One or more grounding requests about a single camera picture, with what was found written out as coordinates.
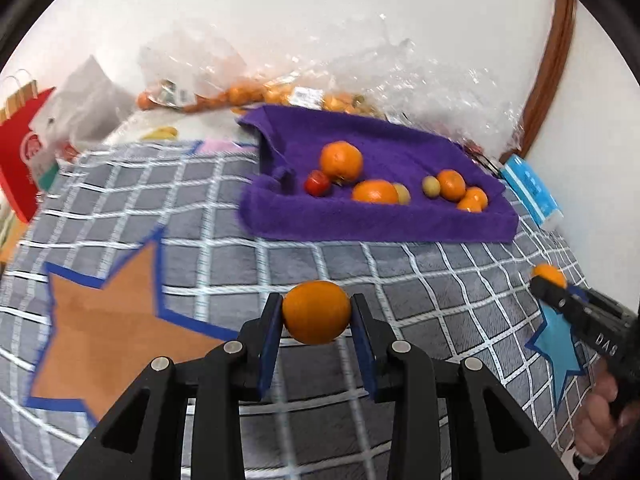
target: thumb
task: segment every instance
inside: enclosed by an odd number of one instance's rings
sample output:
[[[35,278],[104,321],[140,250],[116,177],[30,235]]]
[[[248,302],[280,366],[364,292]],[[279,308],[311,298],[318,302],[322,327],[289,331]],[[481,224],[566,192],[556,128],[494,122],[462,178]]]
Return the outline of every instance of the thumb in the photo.
[[[618,426],[624,428],[640,418],[640,401],[632,402],[622,410],[618,418]]]

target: red paper bag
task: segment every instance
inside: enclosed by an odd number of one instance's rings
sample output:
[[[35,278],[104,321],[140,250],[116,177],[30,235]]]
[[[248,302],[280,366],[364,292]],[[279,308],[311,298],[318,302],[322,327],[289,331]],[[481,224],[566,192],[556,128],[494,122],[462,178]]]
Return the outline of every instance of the red paper bag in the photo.
[[[16,216],[23,222],[29,222],[35,215],[39,192],[26,161],[42,148],[37,134],[29,129],[29,123],[53,90],[50,88],[28,99],[0,124],[0,186]]]

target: white wall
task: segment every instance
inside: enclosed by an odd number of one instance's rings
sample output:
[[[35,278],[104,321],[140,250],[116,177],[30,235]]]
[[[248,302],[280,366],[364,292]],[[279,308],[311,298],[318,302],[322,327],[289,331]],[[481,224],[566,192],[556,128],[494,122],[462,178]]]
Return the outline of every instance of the white wall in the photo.
[[[143,81],[141,44],[173,20],[215,23],[247,57],[270,43],[301,41],[354,15],[387,16],[393,40],[411,37],[430,57],[489,68],[514,102],[535,77],[553,0],[56,0],[29,31],[2,75],[27,68],[44,86],[61,83],[89,54],[133,92]],[[283,49],[294,51],[286,45]]]
[[[558,94],[527,160],[562,208],[590,286],[638,309],[640,87],[580,6]]]

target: orange star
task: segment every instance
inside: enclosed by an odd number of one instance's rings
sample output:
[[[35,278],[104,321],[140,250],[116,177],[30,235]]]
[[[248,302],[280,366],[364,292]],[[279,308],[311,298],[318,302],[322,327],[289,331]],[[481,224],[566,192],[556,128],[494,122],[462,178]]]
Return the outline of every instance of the orange star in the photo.
[[[32,408],[87,411],[100,420],[155,357],[203,357],[237,335],[165,309],[162,230],[106,280],[47,264],[51,331],[40,355]]]

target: silver screw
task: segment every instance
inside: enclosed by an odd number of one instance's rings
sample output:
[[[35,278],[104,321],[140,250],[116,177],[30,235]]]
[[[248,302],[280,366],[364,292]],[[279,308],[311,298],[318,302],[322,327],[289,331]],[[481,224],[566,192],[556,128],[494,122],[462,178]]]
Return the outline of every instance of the silver screw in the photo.
[[[169,359],[167,359],[166,357],[156,357],[153,361],[151,361],[151,367],[156,372],[159,372],[160,370],[164,370],[165,368],[168,367],[168,365],[169,365]]]
[[[391,348],[394,352],[398,352],[399,354],[406,354],[409,350],[411,350],[411,345],[407,341],[393,341],[391,343]]]
[[[237,354],[242,350],[242,343],[239,341],[227,341],[223,346],[223,349],[228,354]]]
[[[477,357],[468,357],[465,359],[465,366],[473,371],[473,372],[477,372],[478,370],[482,369],[482,361],[480,359],[478,359]]]

